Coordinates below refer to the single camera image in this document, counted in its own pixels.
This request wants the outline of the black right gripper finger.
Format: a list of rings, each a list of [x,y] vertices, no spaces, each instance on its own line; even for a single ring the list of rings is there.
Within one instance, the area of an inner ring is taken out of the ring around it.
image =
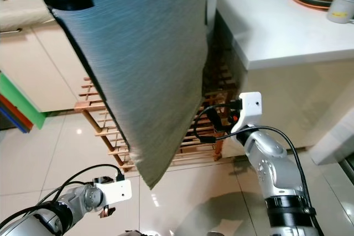
[[[223,123],[222,123],[222,117],[220,117],[219,112],[217,111],[218,108],[219,108],[218,106],[207,107],[206,108],[206,115],[207,115],[207,118],[212,123],[212,126],[214,127],[214,130],[216,132],[224,132],[225,127],[223,126]]]

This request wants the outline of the white-topped cream kitchen counter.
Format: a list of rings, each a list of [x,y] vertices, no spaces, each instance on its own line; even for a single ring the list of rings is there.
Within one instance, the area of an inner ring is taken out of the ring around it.
[[[262,125],[315,145],[354,109],[354,24],[293,0],[217,0],[241,92],[263,98]]]

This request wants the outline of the wooden wine rack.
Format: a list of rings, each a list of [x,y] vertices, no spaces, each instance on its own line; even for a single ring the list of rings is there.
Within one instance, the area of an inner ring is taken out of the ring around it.
[[[233,98],[237,83],[222,59],[217,59],[207,64],[207,77],[205,77],[205,101],[200,111],[207,105],[223,104]],[[95,130],[95,136],[101,138],[108,148],[108,155],[116,160],[122,170],[136,169],[126,141],[118,130],[117,123],[109,115],[105,103],[100,98],[99,92],[89,77],[84,77],[81,85],[79,101],[74,105],[74,110],[80,112]],[[215,144],[203,143],[188,132],[182,140],[180,149],[175,153],[171,165],[200,164],[216,162],[222,158],[222,142]]]

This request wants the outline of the red flat board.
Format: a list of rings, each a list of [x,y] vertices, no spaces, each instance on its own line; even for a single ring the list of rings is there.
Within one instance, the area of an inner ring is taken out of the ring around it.
[[[33,123],[3,95],[0,95],[0,110],[5,118],[13,123],[20,132],[29,133],[32,130]]]

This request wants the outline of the green flat board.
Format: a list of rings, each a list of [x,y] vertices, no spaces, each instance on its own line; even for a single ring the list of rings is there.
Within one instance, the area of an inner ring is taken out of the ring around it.
[[[46,115],[39,112],[16,88],[8,77],[0,74],[0,94],[15,105],[32,123],[33,128],[41,129],[45,125]]]

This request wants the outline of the orange flat plate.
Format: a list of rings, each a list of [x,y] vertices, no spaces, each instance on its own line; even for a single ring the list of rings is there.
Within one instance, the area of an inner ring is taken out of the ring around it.
[[[294,2],[301,4],[306,8],[318,9],[319,11],[328,11],[332,2],[321,0],[293,0]]]

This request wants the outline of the grey mug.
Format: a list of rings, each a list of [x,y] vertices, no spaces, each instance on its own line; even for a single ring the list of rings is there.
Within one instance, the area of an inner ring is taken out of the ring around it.
[[[333,0],[326,18],[340,24],[354,22],[354,0]]]

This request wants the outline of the beige cloth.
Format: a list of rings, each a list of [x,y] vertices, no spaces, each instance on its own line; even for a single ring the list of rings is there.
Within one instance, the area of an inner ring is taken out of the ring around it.
[[[43,0],[1,0],[0,31],[9,32],[54,21]]]

